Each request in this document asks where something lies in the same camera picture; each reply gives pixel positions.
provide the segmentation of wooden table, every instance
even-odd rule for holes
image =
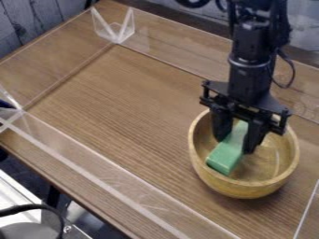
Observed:
[[[124,12],[124,7],[109,1],[101,1],[99,6]],[[66,41],[73,35],[89,37],[83,34],[90,31],[87,22],[78,21],[75,26],[82,26],[82,29],[73,27],[59,33],[59,37],[65,38],[63,44],[81,45],[81,39],[77,42]],[[192,31],[189,38],[200,41]],[[209,50],[201,50],[197,54],[209,57],[216,64],[212,65],[210,73],[204,74],[210,74],[206,76],[210,78],[225,79],[229,41],[214,36],[206,45]],[[42,57],[41,52],[46,46],[35,47],[33,61],[39,62],[37,59]],[[75,61],[74,56],[79,53],[71,51],[66,54],[66,47],[63,51],[63,59],[51,61]],[[19,66],[27,64],[23,57],[19,60]],[[188,65],[192,64],[200,63],[189,60]],[[281,73],[286,71],[282,66],[278,68]],[[43,68],[31,70],[47,74]],[[297,64],[296,70],[293,89],[285,93],[276,91],[276,94],[284,102],[293,102],[297,97],[310,97],[310,102],[314,102],[317,69]],[[19,92],[22,100],[31,92],[27,86],[41,84],[39,78],[29,78],[29,84],[25,84],[21,79],[25,73],[18,69],[10,72],[0,67],[0,74],[9,74],[9,80],[15,80],[17,86],[23,84],[26,93]],[[319,128],[313,122],[296,116],[290,118],[301,155],[300,165],[286,186],[258,200],[234,200],[208,190],[197,178],[188,157],[188,128],[204,110],[197,103],[201,77],[116,45],[105,48],[99,56],[63,79],[66,81],[58,88],[27,105],[27,113],[93,148],[238,237],[292,238],[319,178]],[[158,228],[148,227],[148,222],[121,202],[14,132],[5,131],[0,143],[29,168],[130,237],[169,237],[158,233]],[[86,167],[91,165],[99,167],[86,159]]]

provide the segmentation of wooden bowl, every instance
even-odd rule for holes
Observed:
[[[212,114],[204,111],[188,133],[192,165],[200,179],[218,193],[240,199],[253,199],[274,192],[286,182],[298,163],[298,145],[288,126],[282,136],[269,133],[250,155],[244,155],[229,176],[205,164],[217,142],[212,136]]]

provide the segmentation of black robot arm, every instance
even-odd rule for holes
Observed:
[[[232,52],[228,82],[205,80],[200,103],[213,114],[212,129],[217,141],[232,131],[233,118],[248,122],[242,152],[253,153],[268,132],[282,134],[290,111],[272,98],[269,90],[276,56],[290,65],[281,47],[289,42],[288,0],[226,0],[216,6],[228,13]]]

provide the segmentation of bowl rim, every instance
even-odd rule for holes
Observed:
[[[298,155],[300,155],[300,148],[298,148],[298,144],[297,144],[297,138],[294,135],[294,132],[290,128],[290,126],[288,125],[286,127],[286,133],[289,133],[290,135],[290,140],[289,140],[289,145],[290,147],[294,149],[294,153],[293,153],[293,157],[290,160],[290,165],[286,168],[286,170],[276,177],[262,180],[262,181],[254,181],[254,182],[248,182],[248,181],[240,181],[240,180],[234,180],[232,178],[228,178],[226,176],[224,176],[221,173],[218,173],[216,170],[213,170],[212,168],[209,168],[206,166],[206,164],[201,161],[201,158],[197,156],[197,151],[196,151],[196,147],[194,147],[194,142],[193,142],[193,132],[194,132],[194,128],[197,126],[197,122],[201,120],[201,118],[209,113],[209,109],[204,110],[197,117],[194,118],[192,124],[190,124],[190,128],[188,131],[188,148],[189,148],[189,152],[194,154],[196,156],[196,160],[200,162],[200,165],[204,166],[204,170],[205,172],[212,175],[213,177],[216,177],[217,179],[229,182],[232,184],[236,184],[237,186],[242,186],[242,187],[265,187],[269,186],[280,181],[282,181],[293,172],[297,163],[298,163]]]

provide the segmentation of green block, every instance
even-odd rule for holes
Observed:
[[[205,159],[206,165],[225,176],[234,169],[242,156],[242,140],[246,131],[248,123],[240,120]]]

